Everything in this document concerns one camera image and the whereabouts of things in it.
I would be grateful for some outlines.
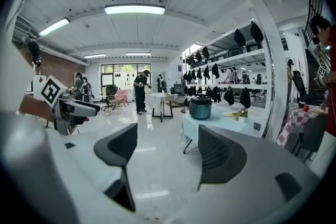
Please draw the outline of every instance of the white table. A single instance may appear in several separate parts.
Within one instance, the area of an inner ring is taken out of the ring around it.
[[[161,122],[163,118],[173,118],[173,108],[172,108],[172,101],[176,99],[178,94],[170,94],[164,92],[156,92],[146,95],[146,104],[150,105],[153,108],[152,117],[153,118],[160,118]],[[170,106],[170,115],[164,114],[164,102],[169,101]],[[160,116],[154,115],[154,110],[160,111]]]
[[[190,116],[190,114],[182,115],[181,129],[180,129],[180,142],[187,143],[185,150],[192,141],[198,143],[198,126],[200,124],[209,125],[213,127],[224,128],[230,131],[243,133],[249,136],[260,137],[260,131],[253,128],[254,120],[247,118],[245,121],[234,120],[231,117],[223,116],[227,111],[212,107],[211,117],[206,120],[197,120]]]

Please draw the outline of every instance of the floor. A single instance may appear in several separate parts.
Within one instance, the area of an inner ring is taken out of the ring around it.
[[[184,155],[178,142],[181,108],[173,108],[173,119],[152,118],[152,110],[137,115],[135,103],[110,113],[100,112],[75,132],[94,132],[97,128],[115,129],[138,123],[138,145],[127,165],[129,183],[137,214],[144,219],[163,222],[176,213],[193,193],[201,176],[201,155],[191,144]]]

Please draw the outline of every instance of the desk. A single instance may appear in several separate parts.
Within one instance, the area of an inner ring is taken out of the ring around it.
[[[253,128],[254,121],[252,119],[247,118],[245,122],[236,121],[231,117],[223,116],[223,113],[225,112],[226,111],[223,109],[212,107],[211,117],[206,120],[197,120],[192,118],[190,114],[183,114],[180,129],[180,142],[186,143],[189,141],[183,154],[185,154],[185,150],[190,145],[191,141],[198,143],[198,126],[200,124],[225,128],[249,136],[260,137],[260,131]]]
[[[288,141],[288,137],[292,130],[292,127],[304,126],[309,119],[313,119],[318,115],[315,112],[316,110],[323,111],[317,105],[309,105],[309,110],[305,112],[301,108],[299,108],[299,104],[296,103],[289,104],[286,125],[283,128],[283,131],[278,136],[276,143],[284,147],[286,142]]]
[[[178,94],[169,94],[164,92],[157,92],[151,93],[146,95],[146,104],[150,105],[153,108],[152,117],[153,118],[160,118],[161,122],[163,118],[173,118],[173,108],[172,108],[172,101],[176,99]],[[170,115],[164,114],[164,102],[169,101],[170,106]],[[160,111],[160,116],[154,115],[154,110]]]

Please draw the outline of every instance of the man in black clothes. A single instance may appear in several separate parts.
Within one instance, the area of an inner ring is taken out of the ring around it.
[[[137,107],[137,114],[141,115],[142,112],[147,112],[145,109],[145,86],[151,87],[147,84],[147,77],[149,76],[149,71],[144,70],[141,74],[137,75],[134,80],[135,88],[135,103]]]

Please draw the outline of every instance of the checkered tablecloth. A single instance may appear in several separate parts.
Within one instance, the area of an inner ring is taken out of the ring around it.
[[[309,111],[305,112],[299,108],[299,104],[289,104],[286,125],[278,136],[276,143],[284,147],[288,140],[292,126],[304,126],[309,119],[313,119],[318,115],[316,110],[322,111],[321,108],[316,105],[309,105]]]

